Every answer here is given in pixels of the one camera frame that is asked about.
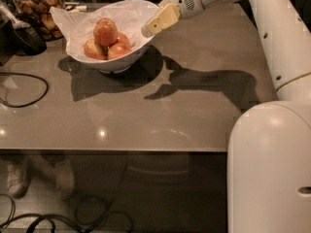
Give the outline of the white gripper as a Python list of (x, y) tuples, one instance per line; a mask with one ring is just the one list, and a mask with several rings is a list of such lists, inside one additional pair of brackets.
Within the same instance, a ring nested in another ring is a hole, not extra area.
[(162, 0), (160, 9), (141, 28), (146, 38), (171, 27), (179, 18), (194, 17), (205, 10), (201, 0)]

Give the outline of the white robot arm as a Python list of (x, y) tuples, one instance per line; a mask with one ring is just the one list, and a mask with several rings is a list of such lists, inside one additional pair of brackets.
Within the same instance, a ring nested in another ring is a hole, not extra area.
[[(162, 0), (154, 36), (219, 2)], [(228, 233), (311, 233), (311, 34), (290, 0), (248, 0), (277, 98), (235, 123), (227, 151)]]

